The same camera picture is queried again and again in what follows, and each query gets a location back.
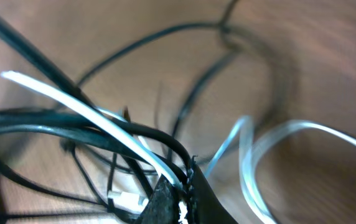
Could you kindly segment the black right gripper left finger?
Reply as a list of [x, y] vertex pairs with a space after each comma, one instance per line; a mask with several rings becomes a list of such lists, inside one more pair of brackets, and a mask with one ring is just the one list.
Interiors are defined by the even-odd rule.
[[178, 224], [179, 197], [171, 183], [162, 176], [149, 199], [137, 224]]

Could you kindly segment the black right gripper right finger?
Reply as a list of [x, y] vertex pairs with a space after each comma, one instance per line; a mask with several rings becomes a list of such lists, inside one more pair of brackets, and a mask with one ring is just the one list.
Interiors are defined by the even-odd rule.
[[237, 224], [218, 201], [195, 157], [187, 169], [187, 220], [193, 224]]

